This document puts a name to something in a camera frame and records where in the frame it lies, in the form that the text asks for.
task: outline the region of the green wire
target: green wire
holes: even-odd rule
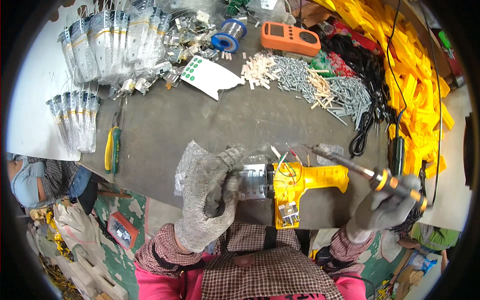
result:
[[[284,156],[285,156],[285,155],[283,155],[283,156],[280,158],[280,160],[278,161],[279,164],[280,164],[280,162],[282,161],[282,158],[283,158]],[[286,163],[286,164],[290,167],[290,169],[292,169],[294,175],[293,175],[293,176],[285,175],[282,171],[280,171],[280,168],[278,168],[278,172],[280,172],[280,174],[282,174],[282,175],[285,176],[285,177],[292,177],[292,178],[296,177],[296,176],[297,176],[297,173],[295,172],[295,169],[292,168],[292,166],[291,166],[286,160],[284,160],[283,162]]]

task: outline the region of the pink shirt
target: pink shirt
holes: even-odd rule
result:
[[[202,259],[209,262],[216,255],[204,253]],[[184,274],[180,278],[171,278],[156,275],[145,271],[137,262],[135,276],[140,287],[139,300],[180,300],[180,292],[183,293]],[[358,276],[357,273],[345,273],[346,275]],[[188,271],[187,298],[186,300],[200,300],[202,298],[203,269]],[[365,298],[365,284],[363,281],[347,277],[334,277],[335,285],[345,300],[361,300]],[[320,294],[297,294],[271,297],[254,297],[247,300],[302,300],[302,299],[325,299]]]

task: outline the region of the yellow heat gun housing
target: yellow heat gun housing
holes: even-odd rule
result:
[[[349,182],[348,168],[344,166],[304,167],[298,162],[291,162],[289,165],[295,171],[295,177],[288,176],[292,170],[289,172],[285,163],[273,176],[277,229],[299,226],[300,198],[308,189],[337,187],[345,193]],[[273,164],[273,170],[277,167],[277,163]]]

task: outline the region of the orange power meter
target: orange power meter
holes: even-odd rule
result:
[[[262,25],[260,42],[265,48],[308,56],[317,55],[322,48],[315,32],[275,22],[265,22]]]

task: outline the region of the green and yellow pliers handle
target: green and yellow pliers handle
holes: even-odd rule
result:
[[[107,146],[105,147],[105,173],[117,174],[120,161],[120,134],[118,126],[108,131]]]

